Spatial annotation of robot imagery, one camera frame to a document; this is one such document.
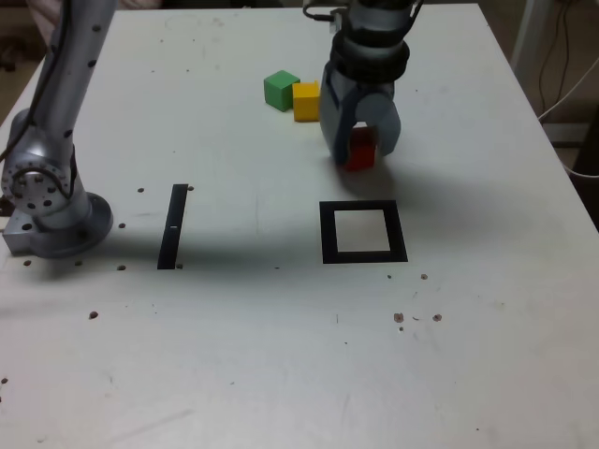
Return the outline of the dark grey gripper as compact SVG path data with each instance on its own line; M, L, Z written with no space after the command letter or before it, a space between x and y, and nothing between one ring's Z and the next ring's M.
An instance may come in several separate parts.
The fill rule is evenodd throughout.
M394 94L393 82L354 81L343 75L333 63L326 63L319 121L336 165L347 165L350 161L350 140L357 123L365 123L374 129L376 147L381 156L394 152L402 130L399 113L390 96Z

